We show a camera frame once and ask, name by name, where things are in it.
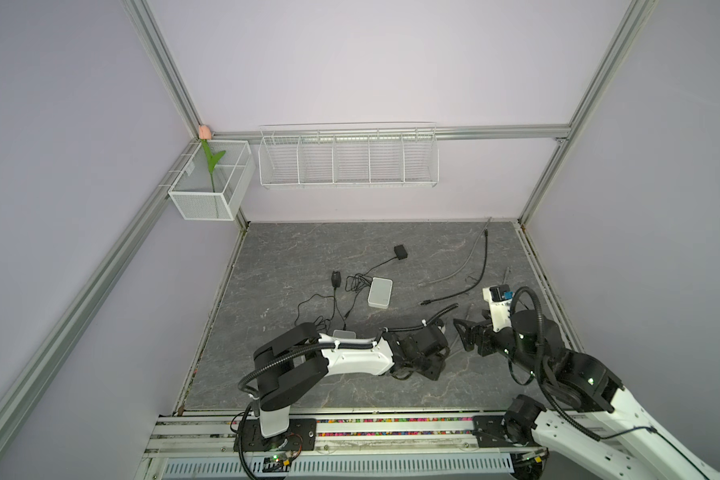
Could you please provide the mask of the white network switch box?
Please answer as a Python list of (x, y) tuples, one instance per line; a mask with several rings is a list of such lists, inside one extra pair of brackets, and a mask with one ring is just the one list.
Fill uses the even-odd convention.
[(393, 281), (387, 278), (373, 277), (367, 297), (368, 306), (387, 309), (391, 302)]

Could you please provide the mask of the black power adapter large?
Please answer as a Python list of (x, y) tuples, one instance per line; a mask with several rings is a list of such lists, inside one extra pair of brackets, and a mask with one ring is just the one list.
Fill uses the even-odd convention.
[(328, 333), (330, 331), (330, 328), (332, 327), (333, 322), (336, 319), (339, 319), (342, 322), (342, 325), (346, 325), (346, 316), (341, 312), (341, 308), (339, 306), (337, 293), (338, 289), (342, 286), (342, 275), (340, 271), (334, 270), (331, 273), (330, 277), (330, 283), (332, 288), (332, 293), (330, 295), (323, 295), (320, 293), (315, 293), (311, 295), (309, 298), (299, 302), (296, 307), (296, 318), (293, 321), (294, 326), (298, 326), (300, 324), (301, 319), (301, 307), (305, 306), (306, 304), (310, 303), (312, 300), (321, 299), (321, 300), (330, 300), (332, 305), (331, 313), (328, 316), (325, 315), (318, 315), (313, 321), (312, 324), (316, 327), (316, 329), (321, 333)]

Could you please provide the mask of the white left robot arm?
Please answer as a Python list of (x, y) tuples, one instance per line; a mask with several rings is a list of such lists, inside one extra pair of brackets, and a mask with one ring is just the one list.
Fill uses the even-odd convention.
[(450, 355), (443, 317), (456, 303), (416, 326), (383, 328), (372, 338), (352, 332), (330, 336), (299, 324), (253, 353), (254, 369), (238, 382), (251, 399), (262, 438), (286, 434), (290, 409), (322, 379), (365, 374), (406, 381), (414, 375), (436, 381)]

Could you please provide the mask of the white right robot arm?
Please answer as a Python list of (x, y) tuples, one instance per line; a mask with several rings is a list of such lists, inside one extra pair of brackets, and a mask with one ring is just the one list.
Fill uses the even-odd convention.
[(535, 291), (488, 293), (480, 323), (457, 319), (465, 350), (502, 355), (509, 370), (528, 373), (543, 398), (517, 396), (501, 428), (511, 443), (558, 452), (612, 479), (720, 479), (720, 471), (655, 420), (622, 380), (597, 358), (568, 348)]

